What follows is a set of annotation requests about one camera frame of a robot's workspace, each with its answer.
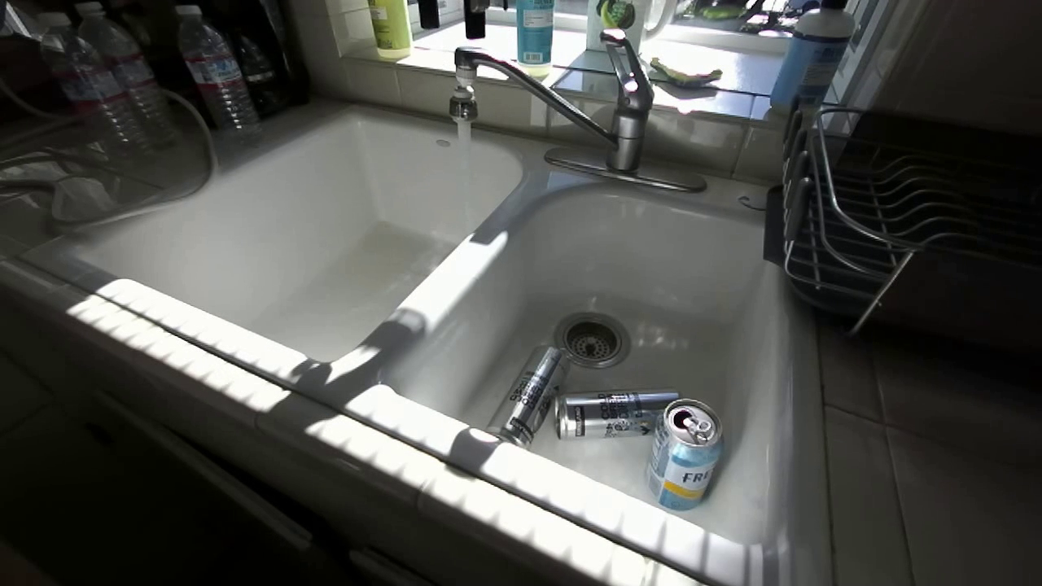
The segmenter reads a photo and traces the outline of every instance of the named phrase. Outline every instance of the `double sink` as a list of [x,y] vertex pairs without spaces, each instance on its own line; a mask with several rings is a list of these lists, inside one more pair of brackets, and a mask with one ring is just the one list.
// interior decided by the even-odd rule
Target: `double sink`
[[[825,575],[807,552],[825,529],[814,346],[763,260],[763,210],[747,206],[763,185],[617,185],[546,166],[542,139],[459,139],[451,121],[329,103],[274,121],[247,149],[195,198],[20,258],[100,297],[132,280],[282,347],[247,369],[371,425],[385,421],[357,404],[381,386],[515,450],[481,429],[542,346],[578,350],[564,396],[697,396],[720,416],[724,458],[710,498],[674,514],[757,569],[712,574],[684,549],[663,564],[710,584]],[[218,335],[134,312],[236,355]],[[526,454],[646,510],[648,444],[559,439],[546,421]],[[571,514],[536,481],[511,493]]]

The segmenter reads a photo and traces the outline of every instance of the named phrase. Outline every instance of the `wire dish rack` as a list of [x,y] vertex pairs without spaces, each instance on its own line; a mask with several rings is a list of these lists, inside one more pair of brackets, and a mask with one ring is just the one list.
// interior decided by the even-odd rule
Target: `wire dish rack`
[[1042,139],[797,111],[782,268],[821,309],[1042,355]]

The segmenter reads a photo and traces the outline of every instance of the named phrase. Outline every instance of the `drain strainer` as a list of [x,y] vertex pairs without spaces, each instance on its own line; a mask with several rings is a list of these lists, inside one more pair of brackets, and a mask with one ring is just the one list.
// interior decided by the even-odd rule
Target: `drain strainer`
[[556,325],[556,347],[566,347],[573,361],[587,369],[619,365],[628,350],[627,329],[603,312],[578,312]]

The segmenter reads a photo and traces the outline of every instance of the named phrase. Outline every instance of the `sink basin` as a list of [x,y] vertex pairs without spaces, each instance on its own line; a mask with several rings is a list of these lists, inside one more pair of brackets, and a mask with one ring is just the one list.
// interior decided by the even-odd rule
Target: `sink basin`
[[459,146],[451,121],[310,106],[233,139],[190,203],[61,233],[74,258],[310,357],[354,347],[521,181],[526,139]]
[[[797,468],[788,410],[797,346],[780,268],[763,260],[763,215],[736,206],[739,192],[736,181],[712,181],[705,198],[648,198],[621,185],[556,192],[507,228],[500,260],[389,384],[489,429],[527,355],[573,346],[559,396],[678,391],[712,408],[720,475],[684,519],[739,544],[774,544]],[[608,325],[617,343],[583,340],[589,329],[566,335],[578,322]],[[527,444],[655,500],[648,447],[648,436],[559,439],[553,414]]]

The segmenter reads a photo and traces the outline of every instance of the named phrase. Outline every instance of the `soda can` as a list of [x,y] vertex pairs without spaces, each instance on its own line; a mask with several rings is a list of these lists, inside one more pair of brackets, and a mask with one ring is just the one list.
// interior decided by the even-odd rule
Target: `soda can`
[[678,396],[661,410],[652,436],[652,493],[661,509],[693,509],[706,498],[720,462],[720,421],[691,396]]
[[674,391],[571,393],[556,404],[556,436],[648,436]]

